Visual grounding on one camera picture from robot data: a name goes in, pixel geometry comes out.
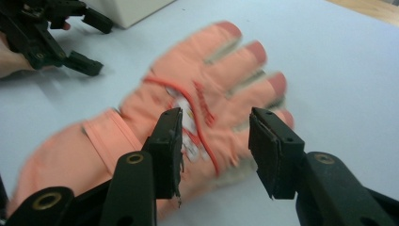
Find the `screw hole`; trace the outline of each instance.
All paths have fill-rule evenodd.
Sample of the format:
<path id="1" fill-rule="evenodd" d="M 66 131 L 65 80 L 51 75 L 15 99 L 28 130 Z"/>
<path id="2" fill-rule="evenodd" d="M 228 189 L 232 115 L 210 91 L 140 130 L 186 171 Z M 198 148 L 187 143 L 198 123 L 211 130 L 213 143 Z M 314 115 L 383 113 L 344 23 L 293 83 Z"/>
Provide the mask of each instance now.
<path id="1" fill-rule="evenodd" d="M 126 158 L 126 161 L 129 164 L 136 164 L 136 163 L 143 161 L 143 159 L 144 159 L 143 155 L 141 155 L 139 153 L 134 153 L 134 154 L 129 155 Z"/>
<path id="2" fill-rule="evenodd" d="M 118 226 L 129 226 L 129 225 L 132 225 L 133 222 L 134 222 L 134 221 L 133 221 L 133 218 L 132 218 L 132 217 L 126 216 L 126 217 L 120 218 L 120 219 L 118 220 L 117 225 L 118 225 Z"/>
<path id="3" fill-rule="evenodd" d="M 366 226 L 379 226 L 377 222 L 375 222 L 373 219 L 370 218 L 365 218 L 365 217 L 360 218 L 360 222 Z"/>
<path id="4" fill-rule="evenodd" d="M 34 210 L 45 210 L 56 205 L 62 198 L 62 195 L 58 192 L 50 192 L 41 195 L 33 202 Z"/>
<path id="5" fill-rule="evenodd" d="M 324 153 L 317 153 L 314 155 L 314 158 L 316 158 L 317 161 L 319 161 L 323 164 L 334 164 L 335 163 L 335 160 L 332 157 L 330 157 Z"/>

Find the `wooden surface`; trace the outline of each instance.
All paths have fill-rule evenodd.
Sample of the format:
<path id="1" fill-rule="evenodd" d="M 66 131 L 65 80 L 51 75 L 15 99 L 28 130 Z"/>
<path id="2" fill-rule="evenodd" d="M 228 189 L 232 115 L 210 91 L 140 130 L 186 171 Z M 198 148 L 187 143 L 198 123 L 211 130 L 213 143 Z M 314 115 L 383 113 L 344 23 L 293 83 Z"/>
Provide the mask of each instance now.
<path id="1" fill-rule="evenodd" d="M 379 0 L 327 0 L 364 15 L 399 26 L 399 7 Z"/>

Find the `glove cuff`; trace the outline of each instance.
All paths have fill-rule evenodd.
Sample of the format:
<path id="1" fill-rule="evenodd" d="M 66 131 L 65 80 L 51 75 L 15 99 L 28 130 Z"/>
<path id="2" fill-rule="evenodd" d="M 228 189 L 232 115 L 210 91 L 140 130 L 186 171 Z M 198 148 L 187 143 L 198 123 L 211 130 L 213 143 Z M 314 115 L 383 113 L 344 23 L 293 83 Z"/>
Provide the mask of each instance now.
<path id="1" fill-rule="evenodd" d="M 83 128 L 111 175 L 120 156 L 140 151 L 143 146 L 115 109 L 85 121 Z"/>

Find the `human hand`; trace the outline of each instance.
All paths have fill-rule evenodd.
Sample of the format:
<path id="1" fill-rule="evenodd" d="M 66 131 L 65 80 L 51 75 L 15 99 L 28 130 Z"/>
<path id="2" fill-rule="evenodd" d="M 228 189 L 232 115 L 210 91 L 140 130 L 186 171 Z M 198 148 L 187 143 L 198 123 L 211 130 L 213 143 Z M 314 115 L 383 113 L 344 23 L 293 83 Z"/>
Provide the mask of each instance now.
<path id="1" fill-rule="evenodd" d="M 64 24 L 64 30 L 69 30 L 70 28 L 70 24 Z M 9 50 L 6 34 L 0 32 L 0 78 L 22 70 L 34 71 L 23 54 Z"/>

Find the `white box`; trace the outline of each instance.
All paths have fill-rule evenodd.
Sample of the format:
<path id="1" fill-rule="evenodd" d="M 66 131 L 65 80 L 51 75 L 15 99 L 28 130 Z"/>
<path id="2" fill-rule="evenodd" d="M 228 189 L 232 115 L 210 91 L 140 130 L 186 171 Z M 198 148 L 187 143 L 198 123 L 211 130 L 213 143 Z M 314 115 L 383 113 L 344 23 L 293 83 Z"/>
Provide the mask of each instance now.
<path id="1" fill-rule="evenodd" d="M 115 24 L 127 28 L 175 0 L 83 0 Z"/>

